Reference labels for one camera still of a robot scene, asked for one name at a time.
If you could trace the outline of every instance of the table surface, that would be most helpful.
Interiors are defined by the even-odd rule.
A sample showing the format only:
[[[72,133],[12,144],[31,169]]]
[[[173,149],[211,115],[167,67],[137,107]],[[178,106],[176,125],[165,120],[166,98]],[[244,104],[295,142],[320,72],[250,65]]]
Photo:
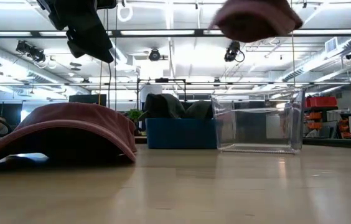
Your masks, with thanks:
[[[131,166],[0,172],[0,224],[351,224],[351,149],[139,149]]]

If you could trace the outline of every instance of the ceiling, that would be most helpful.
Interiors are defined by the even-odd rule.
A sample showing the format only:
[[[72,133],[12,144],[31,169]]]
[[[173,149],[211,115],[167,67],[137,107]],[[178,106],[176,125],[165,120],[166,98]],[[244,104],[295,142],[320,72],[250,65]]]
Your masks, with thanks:
[[[158,30],[158,29],[207,29],[216,11],[221,7],[222,0],[149,0],[128,1],[133,8],[130,20],[122,22],[118,16],[126,17],[127,9],[108,11],[107,24],[105,10],[98,14],[107,30]],[[351,0],[316,0],[307,1],[303,8],[303,1],[295,0],[292,7],[304,21],[303,29],[351,29]],[[33,0],[0,1],[0,31],[18,30],[55,30],[48,20],[47,12],[41,10]],[[280,75],[307,62],[313,55],[324,50],[325,42],[332,36],[309,37],[277,37],[253,43],[242,43],[245,54],[243,63],[225,62],[224,54],[231,40],[225,37],[144,37],[144,38],[112,38],[111,41],[119,50],[119,54],[127,58],[126,61],[111,63],[112,72],[116,71],[117,80],[112,82],[135,82],[140,78],[174,77],[186,78],[189,82],[212,82],[214,78],[221,78],[222,82],[273,82]],[[58,38],[0,38],[0,57],[5,53],[6,60],[28,62],[26,69],[38,73],[33,61],[15,51],[19,40],[44,49],[47,58],[52,61],[44,68],[46,74],[58,78],[59,83],[80,83],[89,78],[93,83],[109,81],[109,67],[106,63],[89,56],[74,58],[68,47],[67,40]],[[166,60],[150,62],[147,59],[151,49],[159,49]],[[72,71],[71,62],[82,64],[80,71]],[[351,66],[351,60],[333,57],[326,63],[310,70],[308,75],[296,77],[298,82],[314,82],[316,79]],[[5,75],[12,75],[16,70],[8,67],[3,71]],[[85,90],[104,90],[107,86],[83,86]],[[236,86],[234,90],[245,90],[246,86]]]

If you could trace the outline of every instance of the blue box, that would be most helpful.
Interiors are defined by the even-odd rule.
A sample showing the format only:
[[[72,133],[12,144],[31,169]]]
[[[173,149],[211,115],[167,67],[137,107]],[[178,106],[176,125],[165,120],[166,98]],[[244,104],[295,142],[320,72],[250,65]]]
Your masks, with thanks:
[[[148,118],[147,144],[150,149],[216,149],[214,119]]]

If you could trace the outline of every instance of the green plant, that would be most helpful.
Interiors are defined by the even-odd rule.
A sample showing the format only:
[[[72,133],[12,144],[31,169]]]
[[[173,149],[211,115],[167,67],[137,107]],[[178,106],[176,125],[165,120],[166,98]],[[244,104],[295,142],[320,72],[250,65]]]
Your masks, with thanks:
[[[142,113],[143,112],[141,110],[131,109],[128,111],[128,116],[131,120],[136,121],[142,115]]]

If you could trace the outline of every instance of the clear plastic bin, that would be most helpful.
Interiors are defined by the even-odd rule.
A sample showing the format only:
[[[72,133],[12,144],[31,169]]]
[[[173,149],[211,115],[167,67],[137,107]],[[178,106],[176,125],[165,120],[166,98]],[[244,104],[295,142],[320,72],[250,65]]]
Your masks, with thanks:
[[[302,89],[288,88],[213,95],[218,150],[298,153],[304,94]]]

